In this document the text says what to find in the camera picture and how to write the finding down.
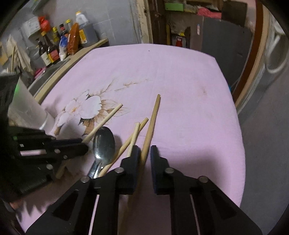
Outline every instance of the chopstick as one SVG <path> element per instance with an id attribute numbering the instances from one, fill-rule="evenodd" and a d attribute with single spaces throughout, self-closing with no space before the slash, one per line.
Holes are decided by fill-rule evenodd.
<path id="1" fill-rule="evenodd" d="M 89 143 L 95 133 L 101 128 L 121 107 L 123 104 L 118 104 L 83 140 L 83 143 Z"/>
<path id="2" fill-rule="evenodd" d="M 93 138 L 93 136 L 95 135 L 95 133 L 97 132 L 97 130 L 99 128 L 101 128 L 121 107 L 123 104 L 119 103 L 110 113 L 109 115 L 107 115 L 83 140 L 82 143 L 89 143 L 90 140 Z M 57 179 L 60 179 L 62 177 L 62 175 L 64 174 L 64 170 L 66 165 L 70 162 L 70 159 L 67 161 L 62 162 L 62 164 L 60 165 L 57 173 L 55 174 L 55 177 Z"/>
<path id="3" fill-rule="evenodd" d="M 130 145 L 128 147 L 128 151 L 127 151 L 127 157 L 130 157 L 131 155 L 131 152 L 132 152 L 132 147 L 134 146 L 134 144 L 136 143 L 136 139 L 138 137 L 138 130 L 140 128 L 140 123 L 137 122 L 136 123 L 136 126 L 134 128 L 134 132 L 132 134 L 132 138 L 131 138 L 131 142 L 130 142 Z"/>
<path id="4" fill-rule="evenodd" d="M 157 99 L 155 101 L 155 106 L 153 107 L 153 113 L 151 115 L 151 120 L 149 121 L 149 128 L 147 129 L 147 134 L 145 136 L 144 144 L 142 147 L 142 152 L 140 155 L 140 163 L 142 166 L 145 165 L 147 161 L 147 154 L 149 152 L 149 147 L 151 144 L 151 139 L 153 138 L 153 130 L 155 128 L 155 121 L 157 119 L 157 114 L 160 106 L 161 95 L 157 95 Z"/>
<path id="5" fill-rule="evenodd" d="M 129 210 L 132 207 L 132 204 L 134 202 L 134 198 L 137 196 L 139 188 L 140 188 L 140 184 L 141 184 L 141 180 L 142 180 L 142 175 L 145 169 L 145 163 L 147 160 L 147 154 L 149 152 L 149 147 L 151 144 L 151 139 L 153 138 L 153 130 L 155 128 L 155 121 L 157 118 L 157 114 L 158 114 L 158 110 L 159 110 L 159 106 L 160 106 L 160 100 L 161 100 L 161 96 L 160 94 L 157 95 L 157 99 L 155 101 L 155 106 L 153 108 L 153 113 L 151 115 L 151 120 L 149 121 L 149 128 L 147 129 L 147 134 L 145 136 L 145 140 L 144 140 L 144 144 L 142 147 L 142 152 L 140 155 L 140 165 L 139 165 L 139 176 L 138 176 L 138 183 L 135 189 L 135 192 L 133 195 L 129 195 L 128 198 L 128 202 L 127 202 L 127 207 L 123 213 L 123 218 L 120 222 L 120 226 L 119 226 L 119 231 L 118 234 L 119 235 L 124 235 L 126 233 L 126 222 L 128 219 L 128 215 L 129 215 Z"/>
<path id="6" fill-rule="evenodd" d="M 141 132 L 141 130 L 144 128 L 144 126 L 146 125 L 147 121 L 149 119 L 146 117 L 142 123 L 140 124 L 138 133 Z M 116 151 L 115 155 L 114 155 L 114 159 L 112 161 L 111 164 L 106 165 L 100 172 L 99 177 L 104 176 L 108 170 L 111 168 L 111 166 L 116 162 L 117 159 L 119 159 L 119 157 L 123 154 L 123 152 L 126 150 L 126 148 L 128 147 L 128 145 L 131 143 L 133 134 L 125 141 L 125 143 L 120 147 L 120 149 L 118 151 Z"/>

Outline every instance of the wooden door frame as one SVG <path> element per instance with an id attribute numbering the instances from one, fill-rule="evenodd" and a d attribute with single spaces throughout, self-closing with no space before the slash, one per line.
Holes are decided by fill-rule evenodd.
<path id="1" fill-rule="evenodd" d="M 138 19 L 140 24 L 140 38 L 142 43 L 153 43 L 151 15 L 148 0 L 136 0 Z"/>
<path id="2" fill-rule="evenodd" d="M 269 29 L 270 12 L 259 0 L 256 0 L 256 27 L 251 51 L 241 78 L 232 94 L 237 109 L 247 98 L 250 88 L 264 64 Z"/>

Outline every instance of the spoon handle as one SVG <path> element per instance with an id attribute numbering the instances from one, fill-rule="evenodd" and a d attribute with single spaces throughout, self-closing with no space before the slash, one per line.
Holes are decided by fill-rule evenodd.
<path id="1" fill-rule="evenodd" d="M 102 165 L 103 165 L 103 162 L 100 161 L 100 162 L 98 163 L 97 167 L 96 167 L 96 171 L 95 171 L 95 174 L 94 174 L 94 176 L 93 176 L 94 179 L 98 177 L 98 175 L 99 175 L 99 173 L 100 173 L 100 170 L 101 170 L 101 168 L 102 168 Z"/>
<path id="2" fill-rule="evenodd" d="M 95 179 L 98 177 L 99 171 L 102 167 L 102 162 L 96 162 L 94 161 L 91 169 L 89 170 L 89 173 L 87 174 L 91 179 Z"/>

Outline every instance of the brown plastic bag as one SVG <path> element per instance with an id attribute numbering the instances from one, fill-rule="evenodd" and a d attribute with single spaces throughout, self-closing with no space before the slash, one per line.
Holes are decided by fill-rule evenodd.
<path id="1" fill-rule="evenodd" d="M 67 51 L 69 54 L 74 55 L 78 51 L 79 44 L 79 25 L 75 23 L 70 30 Z"/>

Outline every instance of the pink tablecloth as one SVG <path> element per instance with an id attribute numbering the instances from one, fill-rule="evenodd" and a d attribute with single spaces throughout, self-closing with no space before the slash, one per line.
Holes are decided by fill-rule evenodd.
<path id="1" fill-rule="evenodd" d="M 82 137 L 123 103 L 106 125 L 120 146 L 135 122 L 150 118 L 157 94 L 161 104 L 151 144 L 171 167 L 191 177 L 208 176 L 240 205 L 245 182 L 242 136 L 228 85 L 213 57 L 152 44 L 98 48 L 57 83 L 42 106 L 57 116 L 53 132 L 61 139 Z M 147 127 L 138 137 L 139 147 Z M 87 174 L 92 162 L 91 153 L 75 159 L 61 181 L 27 196 L 19 218 L 23 229 Z M 128 230 L 128 234 L 170 234 L 169 197 L 153 193 L 149 158 Z"/>

